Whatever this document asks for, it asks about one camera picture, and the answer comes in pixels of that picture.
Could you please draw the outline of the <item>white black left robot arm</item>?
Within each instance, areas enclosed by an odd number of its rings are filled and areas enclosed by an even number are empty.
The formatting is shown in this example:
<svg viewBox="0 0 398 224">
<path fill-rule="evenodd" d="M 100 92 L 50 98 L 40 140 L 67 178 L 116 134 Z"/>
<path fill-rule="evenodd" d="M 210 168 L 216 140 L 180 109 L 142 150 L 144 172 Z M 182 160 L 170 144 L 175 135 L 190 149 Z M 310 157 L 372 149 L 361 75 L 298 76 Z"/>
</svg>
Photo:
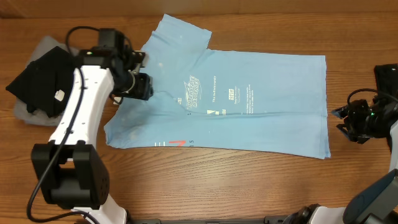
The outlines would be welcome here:
<svg viewBox="0 0 398 224">
<path fill-rule="evenodd" d="M 142 73 L 144 52 L 136 52 L 120 31 L 98 29 L 96 46 L 72 57 L 73 87 L 60 124 L 48 143 L 34 145 L 31 161 L 38 182 L 32 195 L 80 215 L 90 223 L 132 223 L 130 213 L 109 192 L 109 172 L 96 150 L 105 103 L 148 100 L 152 78 Z"/>
</svg>

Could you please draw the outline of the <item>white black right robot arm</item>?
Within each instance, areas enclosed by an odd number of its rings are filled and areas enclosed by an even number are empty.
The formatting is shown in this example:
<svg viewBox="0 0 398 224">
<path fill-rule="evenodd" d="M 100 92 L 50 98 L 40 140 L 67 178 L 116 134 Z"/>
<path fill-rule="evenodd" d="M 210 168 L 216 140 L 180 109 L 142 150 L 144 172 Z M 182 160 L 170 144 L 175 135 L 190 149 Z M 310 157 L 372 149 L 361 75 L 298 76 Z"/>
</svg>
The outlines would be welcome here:
<svg viewBox="0 0 398 224">
<path fill-rule="evenodd" d="M 343 207 L 326 207 L 318 203 L 291 214 L 284 223 L 397 223 L 397 96 L 377 92 L 369 105 L 366 100 L 352 100 L 360 89 L 352 92 L 347 105 L 332 111 L 342 118 L 337 128 L 350 141 L 364 144 L 383 139 L 388 149 L 386 173 L 356 194 Z"/>
</svg>

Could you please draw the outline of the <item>light blue t-shirt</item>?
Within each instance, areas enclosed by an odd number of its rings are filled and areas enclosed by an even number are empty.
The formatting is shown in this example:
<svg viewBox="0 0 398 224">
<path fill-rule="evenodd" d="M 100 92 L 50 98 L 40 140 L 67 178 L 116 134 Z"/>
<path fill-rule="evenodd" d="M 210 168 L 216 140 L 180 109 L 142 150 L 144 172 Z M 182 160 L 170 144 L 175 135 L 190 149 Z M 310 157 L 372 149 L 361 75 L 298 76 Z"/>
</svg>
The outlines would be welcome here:
<svg viewBox="0 0 398 224">
<path fill-rule="evenodd" d="M 122 102 L 104 127 L 107 145 L 331 156 L 324 56 L 211 50 L 210 39 L 162 18 L 142 48 L 154 95 Z"/>
</svg>

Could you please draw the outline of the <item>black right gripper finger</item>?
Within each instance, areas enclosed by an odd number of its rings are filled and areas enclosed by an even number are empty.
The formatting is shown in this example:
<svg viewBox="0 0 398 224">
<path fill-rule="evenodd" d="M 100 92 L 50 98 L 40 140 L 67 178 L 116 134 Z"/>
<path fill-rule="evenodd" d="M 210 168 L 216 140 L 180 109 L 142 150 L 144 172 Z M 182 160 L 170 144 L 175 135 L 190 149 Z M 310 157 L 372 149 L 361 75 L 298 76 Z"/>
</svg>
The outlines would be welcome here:
<svg viewBox="0 0 398 224">
<path fill-rule="evenodd" d="M 339 119 L 343 119 L 343 118 L 347 117 L 348 112 L 349 112 L 349 108 L 346 105 L 346 106 L 342 106 L 340 108 L 337 108 L 335 110 L 332 110 L 331 114 L 336 116 Z"/>
<path fill-rule="evenodd" d="M 351 142 L 357 142 L 358 141 L 358 137 L 357 135 L 352 132 L 352 130 L 350 130 L 349 127 L 347 127 L 347 125 L 345 124 L 337 124 L 336 127 L 343 133 L 343 135 L 349 139 Z"/>
</svg>

